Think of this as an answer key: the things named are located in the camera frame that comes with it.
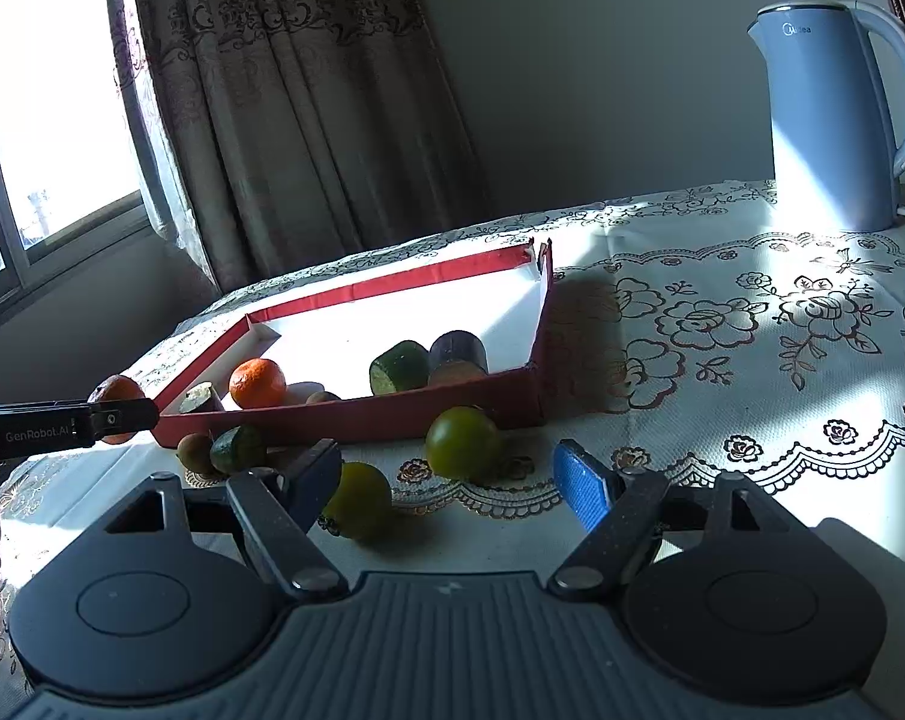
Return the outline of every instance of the wall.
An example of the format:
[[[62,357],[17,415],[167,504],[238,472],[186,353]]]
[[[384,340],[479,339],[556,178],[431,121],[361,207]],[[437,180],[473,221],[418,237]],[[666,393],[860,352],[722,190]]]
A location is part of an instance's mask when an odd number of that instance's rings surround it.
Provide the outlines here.
[[[422,0],[498,215],[772,177],[745,30],[775,1]],[[877,55],[902,132],[905,76]]]
[[[0,325],[0,403],[85,398],[199,311],[179,255],[147,228],[51,282]]]

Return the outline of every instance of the orange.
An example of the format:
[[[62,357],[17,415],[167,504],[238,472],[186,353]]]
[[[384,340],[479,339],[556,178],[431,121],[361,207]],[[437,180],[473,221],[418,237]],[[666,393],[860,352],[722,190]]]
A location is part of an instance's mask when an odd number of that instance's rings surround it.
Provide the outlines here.
[[[136,400],[137,398],[145,396],[146,393],[142,391],[142,388],[136,382],[128,376],[116,374],[115,376],[110,376],[106,381],[94,389],[89,396],[89,400],[86,402],[98,403],[100,400]],[[136,434],[121,433],[118,436],[106,436],[103,441],[106,443],[125,443],[132,439],[134,435]]]
[[[229,377],[229,394],[240,409],[268,409],[286,400],[286,376],[272,360],[255,357]]]

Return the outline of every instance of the lime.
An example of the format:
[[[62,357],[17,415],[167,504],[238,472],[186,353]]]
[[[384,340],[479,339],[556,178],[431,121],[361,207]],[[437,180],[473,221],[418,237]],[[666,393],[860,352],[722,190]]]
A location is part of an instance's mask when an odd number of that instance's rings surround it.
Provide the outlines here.
[[[493,420],[471,406],[454,406],[435,418],[425,434],[425,459],[436,476],[475,479],[490,473],[502,455]]]
[[[252,425],[227,430],[212,443],[209,459],[221,473],[238,473],[266,465],[266,445]]]
[[[179,404],[179,413],[206,413],[222,412],[222,401],[219,394],[210,382],[201,382],[187,391],[182,403]]]
[[[212,440],[209,436],[205,433],[190,433],[182,437],[176,447],[176,457],[184,469],[208,475],[215,473],[209,459],[209,450],[212,450]]]
[[[392,490],[382,471],[366,463],[344,463],[339,487],[323,509],[326,529],[356,541],[371,541],[391,513]]]
[[[419,389],[430,381],[430,353],[416,341],[400,341],[369,365],[374,395]]]

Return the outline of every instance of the kettle handle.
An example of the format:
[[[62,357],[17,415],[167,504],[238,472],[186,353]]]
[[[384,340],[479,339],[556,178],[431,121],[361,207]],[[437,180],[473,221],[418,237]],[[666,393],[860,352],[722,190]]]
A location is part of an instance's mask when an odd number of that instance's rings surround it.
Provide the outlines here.
[[[891,13],[868,2],[844,2],[863,29],[875,32],[893,47],[905,69],[905,26]],[[892,161],[892,175],[896,177],[905,170],[905,138],[902,146],[896,149]]]

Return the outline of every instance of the lace tablecloth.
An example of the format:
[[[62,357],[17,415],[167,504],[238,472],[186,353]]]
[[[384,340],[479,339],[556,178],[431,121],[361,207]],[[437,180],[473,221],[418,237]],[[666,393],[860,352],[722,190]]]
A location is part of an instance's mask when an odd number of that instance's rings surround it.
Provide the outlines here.
[[[374,550],[320,528],[310,536],[352,580],[381,568],[546,576],[582,536],[550,478],[562,437],[677,484],[744,471],[883,595],[889,631],[867,694],[905,718],[905,224],[869,235],[784,232],[775,201],[769,182],[725,182],[356,255],[227,296],[127,373],[153,394],[254,306],[552,238],[549,424],[508,437],[492,485],[433,477],[421,442],[346,447],[347,460],[387,474],[410,517]],[[158,469],[178,470],[148,436],[27,461],[0,490],[4,603]],[[208,545],[227,549],[221,539]],[[0,632],[0,718],[24,690]]]

